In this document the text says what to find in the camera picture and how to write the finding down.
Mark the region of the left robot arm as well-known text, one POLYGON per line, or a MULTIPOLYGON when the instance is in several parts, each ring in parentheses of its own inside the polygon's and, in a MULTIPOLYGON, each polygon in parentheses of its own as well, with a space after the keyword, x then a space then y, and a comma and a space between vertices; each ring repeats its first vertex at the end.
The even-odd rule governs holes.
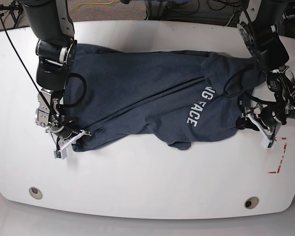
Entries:
POLYGON ((262 145, 272 148, 276 135, 287 119, 295 119, 295 77, 289 66, 288 52, 278 34, 278 23, 287 0, 241 0, 242 14, 237 25, 246 48, 255 60, 254 67, 266 75, 266 85, 275 101, 265 101, 249 92, 254 107, 245 107, 240 118, 242 128, 259 130, 262 145))

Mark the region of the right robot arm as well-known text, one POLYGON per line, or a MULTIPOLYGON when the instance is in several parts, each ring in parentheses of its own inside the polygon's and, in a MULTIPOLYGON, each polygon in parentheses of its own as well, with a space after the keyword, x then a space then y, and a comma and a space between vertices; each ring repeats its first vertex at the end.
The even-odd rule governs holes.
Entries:
POLYGON ((77 49, 74 25, 65 0, 22 0, 20 4, 38 38, 36 82, 41 89, 38 91, 35 122, 45 128, 54 141, 55 158, 64 159, 70 145, 89 135, 88 131, 78 127, 78 119, 66 112, 66 109, 79 105, 87 91, 84 77, 71 71, 77 49), (72 104, 61 104, 70 78, 81 81, 82 94, 72 104))

